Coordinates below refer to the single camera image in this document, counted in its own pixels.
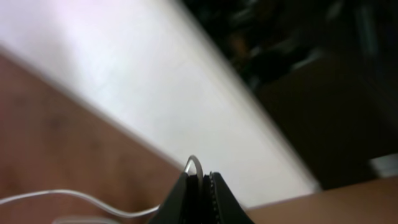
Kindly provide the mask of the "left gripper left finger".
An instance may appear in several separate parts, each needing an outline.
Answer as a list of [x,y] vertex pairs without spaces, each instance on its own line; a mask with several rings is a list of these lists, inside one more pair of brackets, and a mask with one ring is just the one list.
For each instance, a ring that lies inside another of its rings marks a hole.
[[167,198],[160,205],[158,211],[149,220],[148,224],[178,224],[184,206],[185,194],[187,191],[188,174],[181,173],[178,181],[168,194]]

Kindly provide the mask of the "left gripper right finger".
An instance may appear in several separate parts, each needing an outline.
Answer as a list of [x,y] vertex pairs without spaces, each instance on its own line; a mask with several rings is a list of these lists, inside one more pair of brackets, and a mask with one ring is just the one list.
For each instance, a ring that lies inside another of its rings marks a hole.
[[210,197],[216,224],[254,224],[218,172],[211,172]]

